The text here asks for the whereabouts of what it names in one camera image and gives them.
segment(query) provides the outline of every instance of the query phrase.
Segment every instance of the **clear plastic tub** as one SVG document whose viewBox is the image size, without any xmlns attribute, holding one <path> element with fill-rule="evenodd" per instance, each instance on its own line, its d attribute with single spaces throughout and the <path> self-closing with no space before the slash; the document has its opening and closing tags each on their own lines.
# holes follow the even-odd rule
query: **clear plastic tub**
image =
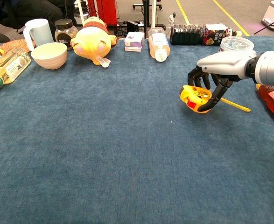
<svg viewBox="0 0 274 224">
<path fill-rule="evenodd" d="M 226 50 L 253 50 L 254 44 L 252 41 L 239 37 L 229 36 L 222 39 L 219 52 Z"/>
</svg>

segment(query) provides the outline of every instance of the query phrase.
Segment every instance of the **yellow plush toy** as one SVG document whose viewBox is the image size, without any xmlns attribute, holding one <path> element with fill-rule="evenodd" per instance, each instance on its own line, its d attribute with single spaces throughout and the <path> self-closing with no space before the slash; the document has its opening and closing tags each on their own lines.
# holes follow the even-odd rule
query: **yellow plush toy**
<svg viewBox="0 0 274 224">
<path fill-rule="evenodd" d="M 109 34 L 106 24 L 93 16 L 85 20 L 83 29 L 70 43 L 77 55 L 92 60 L 95 65 L 107 67 L 110 60 L 104 57 L 117 42 L 118 38 Z"/>
</svg>

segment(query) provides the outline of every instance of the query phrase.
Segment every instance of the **yellow toy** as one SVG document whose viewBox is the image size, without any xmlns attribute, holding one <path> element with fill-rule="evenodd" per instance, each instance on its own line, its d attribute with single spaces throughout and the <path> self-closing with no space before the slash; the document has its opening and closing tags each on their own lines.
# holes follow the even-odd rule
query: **yellow toy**
<svg viewBox="0 0 274 224">
<path fill-rule="evenodd" d="M 85 20 L 83 28 L 71 40 L 75 53 L 90 59 L 95 65 L 107 67 L 110 60 L 104 58 L 118 42 L 115 35 L 110 35 L 107 25 L 98 17 Z"/>
<path fill-rule="evenodd" d="M 209 110 L 199 112 L 198 108 L 201 107 L 202 105 L 206 104 L 207 101 L 211 98 L 212 93 L 206 88 L 202 87 L 196 87 L 196 86 L 191 86 L 191 85 L 184 85 L 181 90 L 179 97 L 180 99 L 185 102 L 185 104 L 192 110 L 197 113 L 207 113 Z M 221 101 L 224 103 L 227 103 L 231 106 L 235 106 L 243 111 L 250 112 L 250 108 L 246 108 L 244 106 L 240 106 L 234 102 L 231 102 L 227 99 L 221 98 Z"/>
</svg>

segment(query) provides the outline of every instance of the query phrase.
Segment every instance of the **robotic arm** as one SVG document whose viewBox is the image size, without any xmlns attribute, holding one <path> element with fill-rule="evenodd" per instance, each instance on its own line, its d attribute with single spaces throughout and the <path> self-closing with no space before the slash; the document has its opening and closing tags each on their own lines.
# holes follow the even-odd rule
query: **robotic arm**
<svg viewBox="0 0 274 224">
<path fill-rule="evenodd" d="M 209 74 L 216 89 L 206 104 L 198 108 L 204 112 L 213 108 L 233 82 L 251 78 L 255 83 L 274 86 L 274 51 L 258 55 L 253 50 L 224 51 L 207 56 L 197 62 L 188 75 L 188 85 L 210 89 Z"/>
</svg>

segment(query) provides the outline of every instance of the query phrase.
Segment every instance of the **cooking oil bottle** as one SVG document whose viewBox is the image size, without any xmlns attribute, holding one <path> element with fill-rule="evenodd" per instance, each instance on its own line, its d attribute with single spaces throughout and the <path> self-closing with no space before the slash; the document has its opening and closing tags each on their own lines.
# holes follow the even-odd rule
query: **cooking oil bottle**
<svg viewBox="0 0 274 224">
<path fill-rule="evenodd" d="M 162 27 L 153 27 L 148 31 L 150 55 L 158 62 L 163 62 L 170 54 L 170 46 Z"/>
<path fill-rule="evenodd" d="M 21 48 L 13 48 L 0 57 L 0 87 L 13 82 L 30 64 L 29 54 Z"/>
</svg>

